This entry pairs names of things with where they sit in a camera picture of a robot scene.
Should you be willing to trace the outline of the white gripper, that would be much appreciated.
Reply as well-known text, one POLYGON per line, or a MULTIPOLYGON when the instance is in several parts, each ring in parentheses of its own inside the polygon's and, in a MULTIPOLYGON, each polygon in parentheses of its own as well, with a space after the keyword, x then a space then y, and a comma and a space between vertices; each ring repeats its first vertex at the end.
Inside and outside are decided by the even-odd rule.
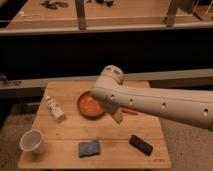
POLYGON ((123 114, 120 108, 116 105, 100 102, 100 106, 105 113, 111 114, 112 119, 117 123, 121 124, 123 121, 123 114))

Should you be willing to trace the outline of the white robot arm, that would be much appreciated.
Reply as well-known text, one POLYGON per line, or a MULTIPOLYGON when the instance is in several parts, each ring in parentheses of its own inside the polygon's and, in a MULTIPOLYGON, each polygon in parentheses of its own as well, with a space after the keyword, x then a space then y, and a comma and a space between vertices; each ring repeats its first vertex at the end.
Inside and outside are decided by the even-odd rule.
POLYGON ((91 87, 107 113, 124 107, 213 132, 213 91, 139 88, 123 81, 123 71, 108 65, 91 87))

